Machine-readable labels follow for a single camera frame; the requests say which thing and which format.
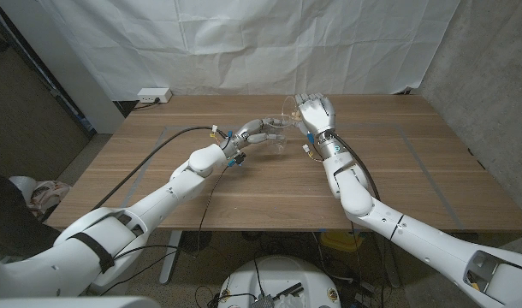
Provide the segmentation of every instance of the connector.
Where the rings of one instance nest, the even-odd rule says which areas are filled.
[[[172,91],[169,88],[143,88],[138,93],[141,103],[154,103],[155,99],[159,99],[159,103],[167,103],[172,97]]]

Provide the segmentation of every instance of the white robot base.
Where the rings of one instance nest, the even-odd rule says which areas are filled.
[[[257,258],[256,262],[265,296],[275,298],[300,283],[300,287],[289,290],[297,297],[278,296],[274,300],[274,307],[341,307],[335,284],[316,266],[299,258],[281,255]],[[240,293],[251,293],[257,298],[261,296],[253,261],[239,267],[225,280],[220,294],[231,297],[221,300],[218,307],[255,306],[252,296],[232,296]]]

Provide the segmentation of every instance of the black cable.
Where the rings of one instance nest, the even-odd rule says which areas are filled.
[[[139,163],[139,165],[137,167],[135,167],[125,178],[124,180],[122,180],[120,183],[118,183],[115,188],[113,188],[103,199],[101,199],[101,201],[99,201],[96,206],[94,206],[92,210],[96,210],[98,209],[99,207],[101,207],[101,205],[103,205],[105,203],[105,201],[107,201],[110,196],[112,196],[122,185],[124,185],[124,183],[126,183],[126,181],[128,181],[138,170],[139,168],[141,168],[141,166],[143,166],[145,163],[147,163],[147,161],[153,156],[155,155],[158,150],[162,149],[165,145],[167,145],[171,140],[173,140],[175,137],[181,135],[182,133],[186,133],[186,132],[190,132],[192,130],[197,130],[197,129],[209,129],[211,130],[211,127],[189,127],[189,128],[185,128],[183,130],[181,130],[179,133],[176,133],[175,135],[171,136],[170,138],[166,139],[161,145],[157,146],[156,149],[154,149],[149,155],[147,155],[147,157],[145,157],[145,159]],[[221,131],[220,129],[217,129],[217,132],[222,135],[224,138],[227,137],[227,135]]]
[[[213,192],[216,190],[217,183],[219,183],[219,180],[221,180],[221,178],[223,177],[223,174],[225,173],[225,171],[227,171],[227,169],[228,169],[228,165],[227,165],[227,167],[225,167],[223,172],[217,178],[216,184],[213,185],[213,188],[211,189],[211,192],[210,192],[210,197],[208,197],[208,202],[206,203],[206,208],[204,209],[204,214],[202,215],[202,219],[200,219],[199,237],[198,237],[198,240],[197,240],[196,257],[198,257],[199,254],[200,254],[200,230],[202,230],[202,222],[204,222],[204,218],[206,217],[206,212],[208,211],[208,207],[210,206],[211,196],[213,196]]]
[[[335,139],[337,139],[339,142],[341,142],[341,144],[343,146],[345,146],[345,148],[347,149],[347,151],[349,151],[351,153],[351,155],[354,157],[354,159],[356,159],[356,161],[358,162],[358,165],[360,166],[360,168],[362,168],[362,170],[364,171],[365,173],[365,177],[367,178],[367,180],[370,182],[370,185],[371,185],[371,189],[373,189],[373,194],[375,195],[375,198],[379,201],[381,201],[381,196],[379,195],[379,191],[377,190],[377,186],[375,185],[375,181],[373,180],[373,178],[371,177],[371,174],[370,174],[370,170],[368,170],[368,168],[365,166],[364,162],[362,162],[362,159],[360,159],[360,157],[358,156],[358,154],[356,154],[356,152],[347,144],[347,142],[345,142],[345,140],[343,140],[341,137],[339,137],[339,135],[337,135],[337,133],[335,133],[334,131],[332,130],[329,130],[328,131]],[[354,236],[354,244],[356,244],[356,235],[354,234],[354,224],[353,224],[353,236]],[[356,257],[358,259],[358,266],[360,267],[360,263],[359,263],[359,256],[358,256],[358,247],[356,247],[357,251],[356,251]],[[383,258],[383,277],[384,277],[384,253],[385,253],[385,245],[384,245],[384,242],[383,242],[383,255],[382,255],[382,258]],[[360,280],[362,280],[362,271],[360,270]],[[384,280],[383,280],[383,285],[382,285],[382,288],[381,288],[381,307],[383,308],[384,307]],[[362,293],[362,304],[363,304],[363,301],[364,301],[364,294]]]
[[[258,283],[259,283],[259,289],[261,290],[261,296],[264,297],[263,287],[261,287],[261,278],[259,278],[258,262],[255,259],[256,254],[257,254],[257,252],[253,253],[253,264],[255,264],[255,272],[258,274]]]
[[[134,108],[132,109],[132,111],[135,111],[135,110],[141,110],[141,109],[144,109],[144,108],[147,108],[147,107],[151,107],[151,106],[154,106],[154,105],[156,105],[156,104],[158,104],[158,103],[160,103],[160,98],[155,98],[154,102],[152,102],[152,103],[148,103],[148,104],[146,104],[146,105],[144,105],[144,106],[134,107]]]
[[[337,139],[339,142],[341,142],[341,144],[343,146],[345,146],[345,148],[347,149],[347,151],[350,152],[350,154],[354,157],[354,159],[356,159],[356,161],[358,162],[358,165],[360,166],[360,168],[362,168],[362,170],[364,170],[364,173],[365,173],[365,177],[367,178],[367,180],[370,182],[370,185],[371,185],[371,189],[373,189],[373,194],[375,195],[375,198],[379,201],[381,201],[381,197],[379,196],[379,191],[377,190],[377,186],[375,185],[375,181],[373,181],[373,178],[371,177],[371,174],[370,174],[370,170],[368,170],[368,168],[366,168],[366,166],[364,165],[364,162],[362,162],[362,160],[360,159],[360,157],[358,156],[358,154],[356,154],[356,152],[345,142],[345,140],[343,140],[341,137],[339,137],[339,135],[337,135],[337,133],[335,133],[334,131],[332,130],[328,130],[328,132],[335,138]]]
[[[362,294],[362,305],[364,304],[364,289],[362,287],[362,265],[360,264],[360,256],[358,252],[358,242],[356,241],[356,232],[354,231],[354,222],[350,222],[353,227],[354,245],[356,246],[356,261],[358,262],[358,271],[360,272],[360,292]]]
[[[126,251],[126,252],[123,252],[119,255],[116,255],[113,260],[117,260],[119,258],[122,258],[124,256],[126,256],[127,254],[129,253],[132,253],[132,252],[136,252],[138,250],[142,250],[142,249],[146,249],[146,248],[153,248],[153,247],[164,247],[164,248],[175,248],[176,250],[181,250],[180,247],[177,247],[177,246],[172,246],[172,245],[146,245],[146,246],[141,246],[141,247],[136,247],[134,249],[130,249],[129,251]]]
[[[384,240],[383,241],[383,256],[382,256],[382,260],[383,260],[383,282],[382,282],[382,285],[381,285],[381,308],[384,308],[384,285],[385,285],[385,282],[386,282],[386,280],[384,279],[384,277],[385,277],[385,274],[384,274],[384,254],[387,251],[386,244],[387,244],[387,241]]]
[[[221,299],[227,299],[227,298],[231,298],[231,297],[235,297],[235,296],[246,296],[246,295],[252,296],[254,300],[258,300],[258,298],[255,295],[251,294],[251,293],[240,293],[240,294],[232,294],[232,295],[223,295],[223,296],[219,296],[219,297],[216,296],[216,297],[214,297],[212,300],[210,300],[208,302],[208,308],[217,308],[217,304],[219,304],[219,301]]]
[[[169,256],[170,254],[174,254],[175,252],[170,252],[170,253],[167,253],[165,254],[162,258],[159,258],[157,261],[153,262],[151,265],[147,266],[146,268],[140,270],[139,272],[135,273],[133,276],[131,276],[130,278],[126,279],[126,280],[123,280],[123,281],[120,281],[120,282],[117,282],[115,283],[112,287],[108,288],[107,290],[105,290],[105,292],[101,293],[99,296],[104,296],[107,292],[109,292],[113,287],[116,287],[124,282],[128,282],[128,281],[131,281],[133,278],[135,278],[137,275],[143,273],[144,271],[150,269],[152,266],[154,266],[155,264],[157,264],[158,262],[164,260],[167,256]]]
[[[207,286],[199,286],[199,287],[197,287],[196,290],[194,291],[194,301],[196,302],[196,306],[197,306],[198,308],[202,308],[202,306],[200,306],[200,304],[199,304],[199,299],[197,299],[197,296],[196,296],[197,293],[198,293],[198,291],[199,291],[199,289],[200,289],[201,287],[205,287],[206,289],[208,289],[208,291],[210,291],[211,299],[213,299],[213,297],[214,297],[214,296],[213,296],[213,292],[210,290],[209,287],[207,287]]]

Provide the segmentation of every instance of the white backdrop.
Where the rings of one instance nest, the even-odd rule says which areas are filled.
[[[40,0],[113,100],[418,87],[459,0]]]

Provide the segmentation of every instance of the yellow container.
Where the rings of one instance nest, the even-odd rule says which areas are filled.
[[[342,252],[356,252],[356,247],[359,248],[363,240],[364,236],[360,232],[356,233],[356,238],[348,232],[324,232],[320,236],[322,245]]]

